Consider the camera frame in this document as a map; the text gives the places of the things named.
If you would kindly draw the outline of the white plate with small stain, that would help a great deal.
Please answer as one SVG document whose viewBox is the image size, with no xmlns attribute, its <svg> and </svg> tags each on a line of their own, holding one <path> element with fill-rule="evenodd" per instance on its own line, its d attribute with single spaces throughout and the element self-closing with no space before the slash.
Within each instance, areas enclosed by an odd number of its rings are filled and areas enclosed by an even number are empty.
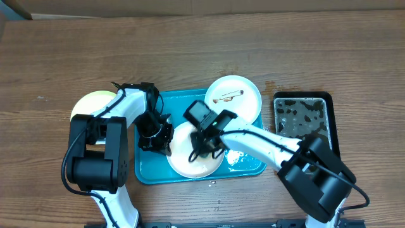
<svg viewBox="0 0 405 228">
<path fill-rule="evenodd" d="M 225 151 L 219 149 L 214 152 L 217 158 L 212 158 L 208 153 L 198 156 L 193 162 L 189 161 L 189 156 L 193 151 L 191 134 L 197 129 L 189 122 L 181 123 L 175 127 L 173 139 L 170 142 L 171 155 L 167 156 L 171 168 L 183 177 L 197 179 L 207 177 L 216 171 L 221 165 L 225 156 Z"/>
</svg>

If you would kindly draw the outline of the yellow-green plate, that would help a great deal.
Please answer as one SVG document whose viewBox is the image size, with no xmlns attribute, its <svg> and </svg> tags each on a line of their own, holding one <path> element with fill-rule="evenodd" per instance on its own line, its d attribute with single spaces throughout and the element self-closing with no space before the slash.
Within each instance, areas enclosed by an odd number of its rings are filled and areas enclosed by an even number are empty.
<svg viewBox="0 0 405 228">
<path fill-rule="evenodd" d="M 82 97 L 73 107 L 70 119 L 76 114 L 90 115 L 100 110 L 116 97 L 110 91 L 94 91 Z"/>
</svg>

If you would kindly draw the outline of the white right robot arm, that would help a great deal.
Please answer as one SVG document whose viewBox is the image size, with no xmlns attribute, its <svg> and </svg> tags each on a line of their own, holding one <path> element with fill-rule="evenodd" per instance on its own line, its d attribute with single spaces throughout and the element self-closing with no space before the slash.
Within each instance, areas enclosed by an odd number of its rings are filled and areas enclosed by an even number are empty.
<svg viewBox="0 0 405 228">
<path fill-rule="evenodd" d="M 306 227 L 336 227 L 339 213 L 356 178 L 317 137 L 278 136 L 224 110 L 186 111 L 184 117 L 205 139 L 218 139 L 272 167 L 296 204 L 308 214 Z"/>
</svg>

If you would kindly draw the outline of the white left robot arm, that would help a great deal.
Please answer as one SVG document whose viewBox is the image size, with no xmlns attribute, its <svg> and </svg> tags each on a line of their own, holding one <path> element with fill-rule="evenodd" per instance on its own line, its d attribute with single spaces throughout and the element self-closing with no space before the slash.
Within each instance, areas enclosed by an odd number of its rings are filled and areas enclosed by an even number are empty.
<svg viewBox="0 0 405 228">
<path fill-rule="evenodd" d="M 127 129 L 135 125 L 143 151 L 171 155 L 174 128 L 170 115 L 156 109 L 162 100 L 153 83 L 115 84 L 117 94 L 89 115 L 70 121 L 61 181 L 71 193 L 90 196 L 106 227 L 143 227 L 125 183 L 129 174 Z"/>
</svg>

